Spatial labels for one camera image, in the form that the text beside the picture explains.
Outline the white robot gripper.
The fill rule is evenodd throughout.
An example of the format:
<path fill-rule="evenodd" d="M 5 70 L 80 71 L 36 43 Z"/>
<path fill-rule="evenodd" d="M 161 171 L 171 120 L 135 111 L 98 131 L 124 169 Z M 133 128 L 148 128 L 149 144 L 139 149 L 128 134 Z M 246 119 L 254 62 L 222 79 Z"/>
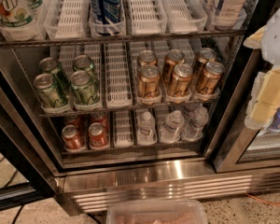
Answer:
<path fill-rule="evenodd" d="M 260 49 L 262 58 L 280 65 L 280 8 L 262 26 L 244 41 L 250 49 Z M 251 130 L 260 130 L 274 116 L 280 107 L 280 66 L 267 73 L 258 72 L 251 91 L 245 115 L 245 126 Z"/>

